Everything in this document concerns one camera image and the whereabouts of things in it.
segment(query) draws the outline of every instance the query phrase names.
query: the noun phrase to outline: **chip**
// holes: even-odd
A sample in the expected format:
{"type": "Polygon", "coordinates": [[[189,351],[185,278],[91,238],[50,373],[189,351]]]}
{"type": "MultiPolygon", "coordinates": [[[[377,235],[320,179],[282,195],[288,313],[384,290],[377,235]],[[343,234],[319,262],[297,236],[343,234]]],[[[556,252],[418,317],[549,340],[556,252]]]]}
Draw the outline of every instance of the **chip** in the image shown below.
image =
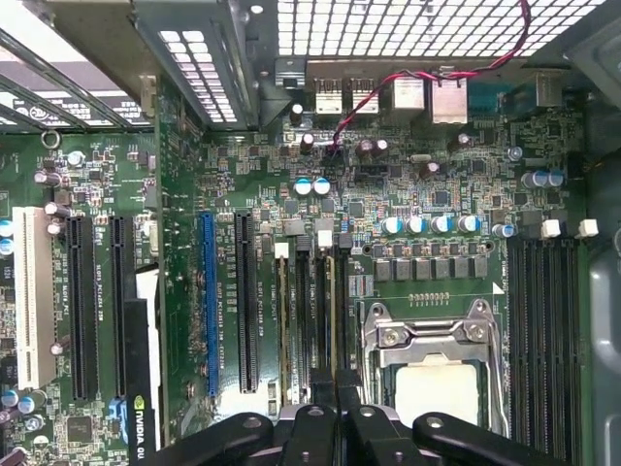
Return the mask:
{"type": "Polygon", "coordinates": [[[434,192],[434,205],[445,206],[448,204],[448,191],[434,192]]]}
{"type": "Polygon", "coordinates": [[[353,216],[354,218],[362,218],[365,216],[365,206],[362,202],[350,202],[348,207],[349,216],[353,216]]]}
{"type": "Polygon", "coordinates": [[[90,416],[67,418],[67,441],[89,444],[93,441],[93,421],[90,416]]]}

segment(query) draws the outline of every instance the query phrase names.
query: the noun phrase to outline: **white connector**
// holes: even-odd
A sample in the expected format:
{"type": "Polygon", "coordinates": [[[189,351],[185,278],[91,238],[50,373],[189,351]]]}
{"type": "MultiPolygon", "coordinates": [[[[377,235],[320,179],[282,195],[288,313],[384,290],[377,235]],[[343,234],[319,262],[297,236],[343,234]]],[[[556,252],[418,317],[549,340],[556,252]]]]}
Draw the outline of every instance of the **white connector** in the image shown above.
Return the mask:
{"type": "Polygon", "coordinates": [[[54,290],[48,216],[13,207],[15,227],[17,387],[41,388],[56,378],[54,290]]]}

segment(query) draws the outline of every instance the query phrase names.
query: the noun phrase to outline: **mesh vent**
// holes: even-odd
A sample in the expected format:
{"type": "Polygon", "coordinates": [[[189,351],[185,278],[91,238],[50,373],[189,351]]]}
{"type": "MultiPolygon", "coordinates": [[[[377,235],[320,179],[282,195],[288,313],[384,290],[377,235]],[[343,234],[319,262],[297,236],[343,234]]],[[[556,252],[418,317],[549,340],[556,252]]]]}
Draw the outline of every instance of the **mesh vent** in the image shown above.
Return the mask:
{"type": "MultiPolygon", "coordinates": [[[[530,0],[530,56],[606,0],[530,0]]],[[[280,55],[492,57],[523,25],[517,0],[278,0],[280,55]]]]}

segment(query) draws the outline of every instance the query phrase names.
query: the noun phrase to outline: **screw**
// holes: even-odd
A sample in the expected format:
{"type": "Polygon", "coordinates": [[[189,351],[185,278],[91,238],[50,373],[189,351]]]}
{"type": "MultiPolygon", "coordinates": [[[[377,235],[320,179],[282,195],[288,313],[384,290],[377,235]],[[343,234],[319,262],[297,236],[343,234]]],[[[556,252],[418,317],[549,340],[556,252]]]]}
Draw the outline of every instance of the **screw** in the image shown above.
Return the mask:
{"type": "Polygon", "coordinates": [[[360,408],[360,414],[364,417],[371,417],[376,413],[376,410],[371,408],[370,406],[363,406],[360,408]]]}
{"type": "Polygon", "coordinates": [[[256,417],[249,417],[248,419],[244,421],[244,424],[242,424],[242,426],[245,427],[246,429],[256,429],[260,425],[261,425],[261,420],[257,419],[256,417]]]}

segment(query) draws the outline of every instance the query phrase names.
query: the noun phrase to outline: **cable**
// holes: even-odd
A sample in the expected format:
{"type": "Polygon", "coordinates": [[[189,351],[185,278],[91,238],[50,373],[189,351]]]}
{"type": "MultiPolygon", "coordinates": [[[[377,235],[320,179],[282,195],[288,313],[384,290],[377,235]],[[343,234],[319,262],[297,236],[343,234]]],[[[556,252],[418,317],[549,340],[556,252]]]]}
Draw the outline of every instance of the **cable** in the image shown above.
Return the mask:
{"type": "Polygon", "coordinates": [[[393,81],[399,78],[411,77],[411,78],[417,78],[417,79],[422,79],[422,80],[427,80],[427,81],[442,81],[442,80],[457,81],[457,80],[473,78],[482,73],[487,73],[490,71],[498,70],[502,68],[503,66],[505,66],[507,63],[509,63],[511,59],[519,51],[522,50],[522,47],[524,47],[524,44],[526,43],[526,40],[528,39],[529,28],[531,27],[531,21],[532,21],[531,6],[528,3],[528,0],[519,0],[519,5],[522,10],[522,19],[524,20],[524,26],[522,28],[522,33],[520,34],[519,39],[517,40],[517,42],[515,43],[515,46],[513,46],[513,49],[511,49],[510,52],[504,54],[500,58],[497,58],[496,60],[494,60],[492,63],[490,63],[487,66],[473,68],[472,70],[469,70],[469,71],[452,71],[450,73],[434,73],[434,72],[428,73],[425,71],[402,70],[398,73],[394,73],[392,75],[387,76],[381,81],[381,83],[379,83],[376,86],[376,88],[374,88],[371,91],[371,93],[367,97],[362,99],[358,103],[358,105],[356,105],[353,108],[353,110],[349,112],[345,116],[345,118],[339,123],[339,125],[337,126],[337,130],[335,131],[334,136],[332,138],[334,149],[339,144],[339,135],[351,123],[351,121],[356,116],[356,114],[360,111],[360,109],[362,109],[386,85],[392,83],[393,81]]]}

